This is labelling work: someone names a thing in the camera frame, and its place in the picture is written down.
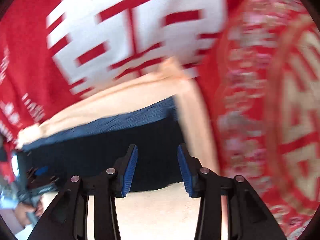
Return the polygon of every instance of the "black fabric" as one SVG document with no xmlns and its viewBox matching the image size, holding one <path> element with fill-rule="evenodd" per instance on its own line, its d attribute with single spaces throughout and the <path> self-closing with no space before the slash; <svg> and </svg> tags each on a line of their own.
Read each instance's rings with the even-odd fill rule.
<svg viewBox="0 0 320 240">
<path fill-rule="evenodd" d="M 135 128 L 42 146 L 22 154 L 27 169 L 48 166 L 46 175 L 58 176 L 65 182 L 73 175 L 91 177 L 112 167 L 117 158 L 126 154 L 131 143 L 137 145 L 139 154 L 131 191 L 156 190 L 182 181 L 177 148 L 184 139 L 172 116 Z"/>
</svg>

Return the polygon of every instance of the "silver screw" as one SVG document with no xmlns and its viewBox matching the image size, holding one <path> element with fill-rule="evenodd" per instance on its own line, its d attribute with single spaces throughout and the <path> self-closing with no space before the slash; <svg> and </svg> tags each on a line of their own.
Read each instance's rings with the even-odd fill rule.
<svg viewBox="0 0 320 240">
<path fill-rule="evenodd" d="M 244 182 L 244 176 L 237 175 L 237 176 L 236 176 L 236 181 L 238 181 L 238 182 Z"/>
<path fill-rule="evenodd" d="M 210 170 L 209 170 L 208 168 L 201 168 L 201 169 L 200 169 L 200 172 L 201 172 L 202 174 L 208 174 L 208 173 L 210 172 Z"/>
<path fill-rule="evenodd" d="M 79 177 L 78 175 L 71 177 L 71 181 L 72 181 L 72 182 L 78 182 L 79 179 L 80 179 L 80 177 Z"/>
<path fill-rule="evenodd" d="M 116 170 L 114 169 L 114 168 L 109 168 L 109 169 L 107 169 L 107 173 L 108 174 L 114 174 L 116 172 Z"/>
</svg>

